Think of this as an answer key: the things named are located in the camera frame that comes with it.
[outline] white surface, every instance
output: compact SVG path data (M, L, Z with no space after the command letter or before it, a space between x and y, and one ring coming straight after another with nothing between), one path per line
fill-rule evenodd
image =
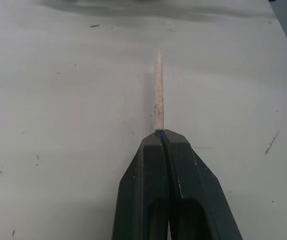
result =
M287 39L268 1L104 4L0 0L0 240L110 239L154 130L157 48L165 128L218 177L244 240L287 239Z

